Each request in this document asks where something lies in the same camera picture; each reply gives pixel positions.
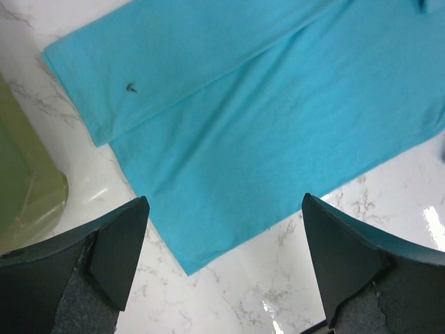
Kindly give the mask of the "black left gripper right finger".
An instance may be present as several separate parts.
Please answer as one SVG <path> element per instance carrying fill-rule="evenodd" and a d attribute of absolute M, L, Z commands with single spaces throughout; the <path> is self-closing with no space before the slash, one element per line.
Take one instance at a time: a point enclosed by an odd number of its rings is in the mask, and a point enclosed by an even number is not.
<path fill-rule="evenodd" d="M 302 215 L 332 333 L 443 333 L 444 252 L 306 193 Z"/>

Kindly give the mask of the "turquoise t shirt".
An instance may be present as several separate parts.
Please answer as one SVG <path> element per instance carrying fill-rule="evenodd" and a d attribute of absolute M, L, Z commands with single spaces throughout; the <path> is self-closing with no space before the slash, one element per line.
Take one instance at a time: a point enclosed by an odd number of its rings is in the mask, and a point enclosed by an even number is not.
<path fill-rule="evenodd" d="M 443 1 L 131 1 L 42 58 L 189 275 L 444 129 Z"/>

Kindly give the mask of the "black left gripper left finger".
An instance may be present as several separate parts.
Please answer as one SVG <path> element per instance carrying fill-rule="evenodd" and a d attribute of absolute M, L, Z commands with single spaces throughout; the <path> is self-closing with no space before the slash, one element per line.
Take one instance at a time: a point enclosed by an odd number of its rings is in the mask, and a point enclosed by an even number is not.
<path fill-rule="evenodd" d="M 147 229 L 139 197 L 1 256 L 2 333 L 114 333 Z"/>

